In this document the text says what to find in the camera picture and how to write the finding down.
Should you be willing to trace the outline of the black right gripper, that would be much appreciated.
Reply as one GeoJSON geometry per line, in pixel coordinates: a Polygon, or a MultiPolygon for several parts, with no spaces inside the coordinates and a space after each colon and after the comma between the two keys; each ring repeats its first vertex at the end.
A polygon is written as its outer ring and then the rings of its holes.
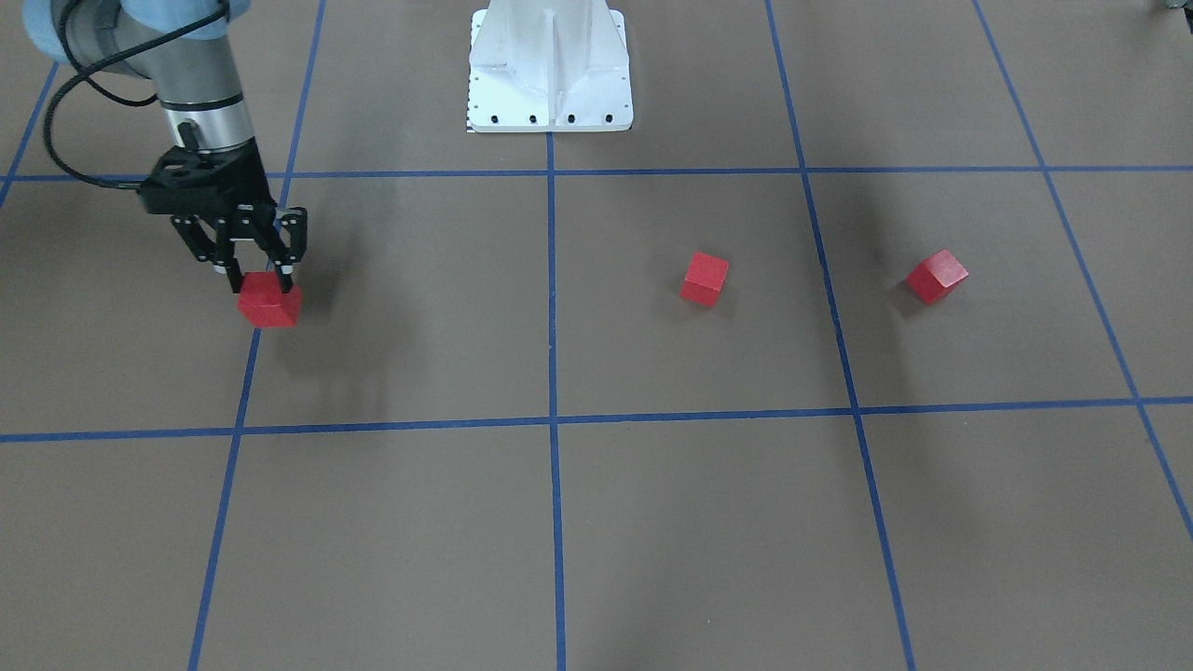
{"type": "Polygon", "coordinates": [[[168,216],[192,254],[212,263],[233,294],[245,282],[235,252],[235,242],[245,240],[268,256],[282,293],[293,291],[308,214],[301,207],[283,209],[273,198],[255,141],[214,153],[174,147],[141,181],[138,199],[147,213],[168,216]]]}

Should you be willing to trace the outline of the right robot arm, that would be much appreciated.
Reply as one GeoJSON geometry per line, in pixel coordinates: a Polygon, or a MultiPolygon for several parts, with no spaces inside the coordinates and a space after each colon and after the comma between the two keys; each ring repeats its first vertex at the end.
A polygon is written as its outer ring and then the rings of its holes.
{"type": "Polygon", "coordinates": [[[197,261],[214,265],[233,293],[246,276],[236,245],[251,241],[273,265],[274,285],[295,291],[293,267],[308,244],[308,213],[284,209],[268,187],[251,109],[227,29],[247,1],[26,1],[21,18],[35,47],[72,76],[48,99],[42,142],[64,174],[84,184],[130,191],[146,213],[166,216],[197,261]],[[162,109],[173,144],[146,178],[86,174],[54,144],[64,97],[100,73],[152,84],[140,105],[162,109]]]}

